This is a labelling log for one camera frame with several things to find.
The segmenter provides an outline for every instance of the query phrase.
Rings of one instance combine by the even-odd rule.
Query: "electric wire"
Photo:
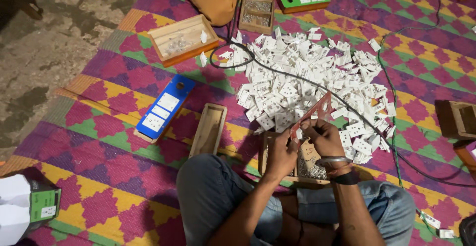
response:
[[[258,63],[258,65],[260,65],[261,67],[264,67],[265,69],[267,70],[270,70],[270,71],[273,71],[273,72],[276,72],[276,73],[279,73],[279,74],[283,74],[283,75],[286,75],[286,76],[291,76],[293,78],[296,78],[296,79],[300,79],[300,80],[303,80],[307,83],[310,83],[312,85],[315,85],[323,90],[326,90],[326,91],[329,91],[334,97],[336,97],[340,102],[342,102],[348,110],[352,111],[353,113],[355,113],[357,116],[359,116],[359,118],[361,120],[363,120],[367,125],[369,125],[373,131],[375,133],[377,133],[380,137],[383,138],[383,141],[389,146],[389,148],[392,150],[393,154],[394,154],[394,159],[395,159],[395,163],[396,163],[396,170],[397,170],[397,175],[398,175],[398,180],[399,180],[399,184],[401,187],[403,187],[403,184],[402,184],[402,181],[401,181],[401,175],[400,175],[400,167],[399,167],[399,164],[398,164],[398,158],[402,159],[407,165],[409,165],[412,169],[416,170],[418,173],[420,173],[422,176],[424,177],[427,177],[433,181],[436,181],[436,182],[439,182],[439,183],[442,183],[442,184],[446,184],[446,185],[451,185],[451,186],[456,186],[456,187],[464,187],[464,188],[476,188],[476,185],[466,185],[466,184],[459,184],[459,183],[453,183],[453,182],[448,182],[448,181],[445,181],[445,180],[442,180],[440,178],[437,178],[437,177],[434,177],[434,176],[431,176],[425,172],[423,172],[422,170],[420,170],[418,167],[416,167],[415,165],[413,165],[406,157],[404,157],[403,155],[401,155],[401,153],[398,152],[398,150],[396,149],[396,145],[395,145],[395,137],[392,138],[392,143],[390,143],[389,141],[386,140],[386,137],[376,128],[373,126],[372,123],[370,123],[363,115],[361,115],[356,109],[354,109],[352,106],[349,105],[349,103],[347,103],[344,99],[342,99],[341,97],[339,97],[336,93],[334,93],[333,91],[329,90],[328,88],[324,87],[323,85],[320,85],[316,82],[313,82],[311,80],[308,80],[306,78],[303,78],[301,76],[297,76],[297,75],[294,75],[294,74],[291,74],[291,73],[288,73],[288,72],[284,72],[284,71],[279,71],[279,70],[275,70],[273,68],[270,68],[264,64],[262,64],[261,62],[259,62],[254,53],[251,52],[245,45],[241,44],[241,43],[236,43],[236,42],[233,42],[231,40],[231,38],[233,37],[233,34],[235,32],[235,23],[236,23],[236,14],[237,14],[237,10],[238,10],[238,6],[239,6],[239,3],[240,3],[240,0],[237,0],[236,2],[236,6],[235,6],[235,10],[234,10],[234,14],[233,14],[233,18],[231,19],[231,22],[230,22],[230,25],[232,26],[231,28],[231,31],[228,33],[228,37],[226,37],[226,39],[224,39],[226,42],[218,47],[216,47],[210,54],[210,64],[211,66],[215,67],[215,68],[220,68],[220,69],[231,69],[231,68],[235,68],[235,67],[241,67],[241,66],[244,66],[244,65],[247,65],[248,63],[251,63],[253,61],[255,61],[256,63]],[[430,29],[433,29],[433,28],[436,28],[438,25],[439,25],[439,22],[440,22],[440,17],[439,17],[439,12],[440,12],[440,9],[441,9],[441,0],[438,0],[438,9],[437,9],[437,12],[436,12],[436,17],[437,17],[437,24],[435,24],[435,26],[431,26],[431,27],[428,27],[428,28],[418,28],[418,27],[404,27],[394,33],[390,33],[390,34],[386,34],[383,38],[382,38],[382,41],[380,42],[380,46],[382,47],[384,45],[384,41],[385,41],[385,38],[388,37],[388,36],[391,36],[391,35],[395,35],[397,33],[400,33],[402,32],[403,30],[406,30],[406,29],[418,29],[418,30],[430,30]],[[249,58],[247,61],[245,61],[244,63],[241,63],[241,64],[238,64],[238,65],[234,65],[234,66],[228,66],[228,67],[221,67],[217,64],[215,64],[213,61],[212,61],[212,57],[213,55],[215,55],[215,53],[223,48],[223,47],[226,47],[226,46],[230,46],[230,45],[235,45],[239,48],[241,48],[243,51],[245,51],[248,55],[249,55]],[[393,95],[394,95],[394,98],[395,98],[395,103],[394,105],[396,106],[397,104],[397,96],[396,96],[396,90],[395,90],[395,87],[393,86],[392,82],[391,82],[391,79],[388,75],[388,72],[387,72],[387,68],[383,65],[383,62],[382,62],[382,59],[381,59],[381,56],[380,56],[380,50],[378,52],[378,61],[380,63],[380,65],[382,66],[382,69],[384,70],[384,73],[387,77],[387,80],[390,84],[390,87],[392,89],[392,92],[393,92]],[[395,126],[395,123],[396,123],[396,117],[393,117],[393,120],[392,120],[394,126]]]

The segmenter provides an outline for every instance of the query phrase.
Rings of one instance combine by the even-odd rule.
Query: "knee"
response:
[[[221,165],[220,159],[212,154],[199,154],[188,159],[177,174],[177,188],[181,185],[196,184],[210,176]]]
[[[392,188],[390,199],[393,203],[393,214],[398,215],[402,221],[413,226],[416,206],[412,195],[396,185],[391,185],[390,188]]]

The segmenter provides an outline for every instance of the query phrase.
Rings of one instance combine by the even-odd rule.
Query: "pile of white switch plates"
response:
[[[263,65],[301,76],[337,93],[383,132],[387,139],[391,138],[395,127],[391,127],[386,118],[395,116],[396,111],[394,103],[389,103],[386,98],[387,88],[371,83],[382,70],[376,57],[363,51],[351,53],[347,42],[335,43],[328,39],[329,48],[315,44],[310,39],[320,38],[320,35],[316,35],[318,30],[318,27],[312,28],[309,38],[305,33],[283,35],[278,27],[275,30],[276,39],[261,35],[247,44],[247,48]],[[238,31],[237,38],[233,40],[241,42],[241,39]],[[233,51],[220,55],[228,59],[221,66],[230,67],[249,59],[249,55],[241,48],[233,45],[230,48]],[[332,48],[337,49],[336,54],[329,55]],[[326,93],[303,80],[267,70],[256,62],[237,67],[235,71],[244,71],[249,80],[249,83],[239,88],[237,99],[238,104],[247,109],[248,120],[256,120],[260,124],[255,134],[271,128],[282,132],[297,122]],[[372,99],[377,100],[377,104],[372,105]],[[349,121],[349,126],[339,134],[346,156],[353,159],[354,163],[368,162],[377,148],[390,152],[383,138],[355,113],[348,111],[336,97],[332,97],[331,106],[335,109],[331,113],[334,119],[345,117]],[[387,114],[380,113],[382,110],[386,110]]]

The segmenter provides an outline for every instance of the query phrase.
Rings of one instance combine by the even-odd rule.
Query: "jeans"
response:
[[[388,182],[363,181],[358,186],[387,245],[408,245],[415,220],[411,195]],[[215,155],[200,154],[185,162],[178,172],[177,192],[187,245],[204,245],[252,189]],[[298,189],[297,198],[300,220],[338,223],[332,188]],[[250,244],[273,243],[281,232],[282,213],[280,200],[272,196]]]

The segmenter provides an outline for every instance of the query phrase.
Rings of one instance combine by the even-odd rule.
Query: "woven mat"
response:
[[[319,26],[332,38],[371,51],[367,41],[402,26],[428,27],[437,0],[331,0],[325,10],[283,15],[275,26],[289,33]],[[434,100],[476,103],[475,3],[443,0],[441,24],[389,37],[382,53],[398,94],[396,142],[400,152],[434,176],[456,173],[461,164],[453,140],[441,136]],[[56,104],[0,167],[0,175],[33,166],[63,188],[59,217],[30,238],[50,245],[185,245],[175,180],[187,160],[205,103],[228,107],[219,153],[235,171],[256,179],[258,126],[249,123],[234,91],[244,73],[199,66],[192,58],[164,68],[146,32],[196,15],[186,0],[138,0],[82,73],[57,91]],[[223,28],[216,29],[225,35]],[[244,42],[258,34],[243,31]],[[156,145],[133,135],[174,74],[197,85],[165,137]],[[375,82],[387,85],[381,73]],[[346,122],[334,122],[342,126]],[[392,156],[377,151],[361,175],[397,184]],[[426,179],[401,164],[404,186],[416,205],[458,235],[462,218],[476,211],[476,190]],[[472,183],[467,169],[453,180]],[[460,245],[433,237],[416,217],[411,245]]]

